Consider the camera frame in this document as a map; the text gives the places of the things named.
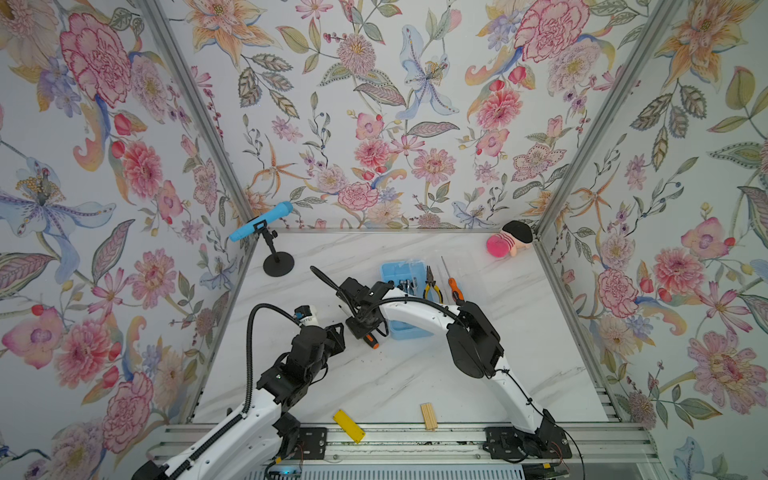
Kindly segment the black orange screwdriver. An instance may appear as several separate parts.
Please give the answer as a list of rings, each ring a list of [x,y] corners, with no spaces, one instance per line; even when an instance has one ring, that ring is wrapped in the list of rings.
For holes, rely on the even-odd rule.
[[[378,349],[379,348],[379,342],[375,338],[374,335],[368,334],[363,337],[364,342],[371,347],[372,349]]]

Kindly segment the blue plastic tool box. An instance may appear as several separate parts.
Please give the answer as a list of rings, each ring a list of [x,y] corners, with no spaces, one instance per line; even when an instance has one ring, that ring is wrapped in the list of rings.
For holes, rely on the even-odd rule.
[[[426,254],[418,254],[415,257],[385,261],[379,267],[380,277],[383,282],[392,282],[394,286],[398,288],[399,280],[411,280],[413,277],[417,278],[418,293],[416,296],[422,298],[422,293],[425,285],[425,273],[426,267],[432,268],[438,287],[443,293],[444,303],[441,305],[455,305],[448,286],[447,275],[443,267],[441,258],[444,258],[448,269],[450,271],[450,265],[447,261],[446,252],[434,251]],[[460,278],[452,274],[461,289],[462,284]]]

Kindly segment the yellow handled pliers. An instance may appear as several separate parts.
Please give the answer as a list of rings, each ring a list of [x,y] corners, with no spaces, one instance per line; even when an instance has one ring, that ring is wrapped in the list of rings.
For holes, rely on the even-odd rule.
[[[426,267],[425,285],[422,298],[439,304],[444,303],[443,293],[437,285],[435,276],[430,266]]]

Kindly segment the orange handled screwdriver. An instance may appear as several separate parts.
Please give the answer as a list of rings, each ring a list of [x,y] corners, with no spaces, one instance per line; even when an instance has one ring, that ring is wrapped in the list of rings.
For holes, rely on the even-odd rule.
[[[461,305],[465,302],[463,292],[460,289],[456,278],[450,273],[445,259],[441,258],[441,261],[443,263],[443,267],[447,275],[447,281],[448,281],[451,297],[456,305]]]

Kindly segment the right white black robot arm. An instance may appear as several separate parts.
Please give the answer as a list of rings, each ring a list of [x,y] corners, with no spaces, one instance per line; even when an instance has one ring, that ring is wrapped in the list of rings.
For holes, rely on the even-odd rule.
[[[501,336],[479,305],[466,300],[443,305],[408,294],[393,282],[377,282],[369,288],[349,277],[337,284],[315,266],[310,271],[347,307],[347,327],[358,339],[394,321],[445,337],[454,366],[462,374],[483,381],[507,411],[508,426],[484,429],[482,449],[493,459],[521,463],[565,460],[581,454],[567,431],[547,409],[538,406],[513,375]]]

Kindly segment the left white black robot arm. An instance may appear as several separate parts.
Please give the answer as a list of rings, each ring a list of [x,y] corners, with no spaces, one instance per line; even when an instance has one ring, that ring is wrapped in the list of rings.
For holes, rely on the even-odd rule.
[[[254,375],[256,316],[269,311],[298,328],[289,351]],[[246,327],[246,396],[200,440],[160,465],[147,461],[135,479],[242,479],[254,469],[294,454],[301,423],[290,410],[307,394],[328,360],[345,350],[344,325],[322,327],[309,305],[292,314],[268,303],[254,306]]]

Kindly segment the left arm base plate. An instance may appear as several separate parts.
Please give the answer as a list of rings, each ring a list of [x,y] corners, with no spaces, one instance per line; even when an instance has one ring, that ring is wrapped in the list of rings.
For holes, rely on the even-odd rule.
[[[325,427],[299,427],[280,435],[281,444],[277,457],[281,461],[324,460],[328,444]]]

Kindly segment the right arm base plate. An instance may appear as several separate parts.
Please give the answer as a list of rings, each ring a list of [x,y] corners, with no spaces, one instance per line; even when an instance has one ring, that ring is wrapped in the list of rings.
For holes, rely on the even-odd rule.
[[[486,427],[484,433],[482,449],[492,459],[521,462],[573,457],[570,441],[558,426],[542,426],[534,433],[515,427]]]

